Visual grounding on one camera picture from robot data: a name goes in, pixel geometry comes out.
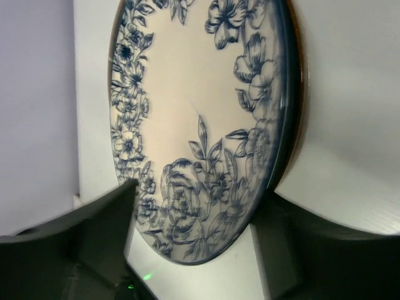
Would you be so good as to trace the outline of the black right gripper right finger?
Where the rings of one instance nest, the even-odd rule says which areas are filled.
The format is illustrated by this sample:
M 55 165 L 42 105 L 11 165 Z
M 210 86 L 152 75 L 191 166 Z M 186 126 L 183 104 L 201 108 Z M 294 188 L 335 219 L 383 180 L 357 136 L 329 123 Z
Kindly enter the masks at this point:
M 353 229 L 263 193 L 250 223 L 268 299 L 399 299 L 399 235 Z

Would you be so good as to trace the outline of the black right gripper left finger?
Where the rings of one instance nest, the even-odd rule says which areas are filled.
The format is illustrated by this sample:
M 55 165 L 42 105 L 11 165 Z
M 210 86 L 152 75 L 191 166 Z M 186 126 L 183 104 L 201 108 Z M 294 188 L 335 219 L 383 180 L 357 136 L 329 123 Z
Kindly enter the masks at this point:
M 1 299 L 155 299 L 125 255 L 137 186 L 1 236 Z

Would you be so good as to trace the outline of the dark teal blossom plate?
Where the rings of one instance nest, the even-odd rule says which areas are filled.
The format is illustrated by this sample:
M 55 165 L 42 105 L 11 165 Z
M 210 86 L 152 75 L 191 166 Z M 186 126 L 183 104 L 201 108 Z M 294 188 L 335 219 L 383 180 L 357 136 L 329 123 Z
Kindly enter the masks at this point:
M 284 40 L 286 87 L 283 91 L 286 93 L 284 100 L 287 106 L 282 120 L 281 142 L 277 150 L 276 163 L 268 184 L 270 190 L 275 190 L 283 182 L 300 152 L 308 86 L 306 50 L 295 5 L 292 1 L 278 1 L 277 6 Z

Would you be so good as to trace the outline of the white blue floral plate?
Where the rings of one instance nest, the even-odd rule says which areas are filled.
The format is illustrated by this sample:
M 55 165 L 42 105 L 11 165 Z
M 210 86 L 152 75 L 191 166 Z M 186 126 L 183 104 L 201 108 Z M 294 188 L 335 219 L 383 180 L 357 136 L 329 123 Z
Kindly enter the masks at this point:
M 177 264 L 206 263 L 244 231 L 281 142 L 278 1 L 122 1 L 109 57 L 119 183 L 139 183 L 137 229 Z

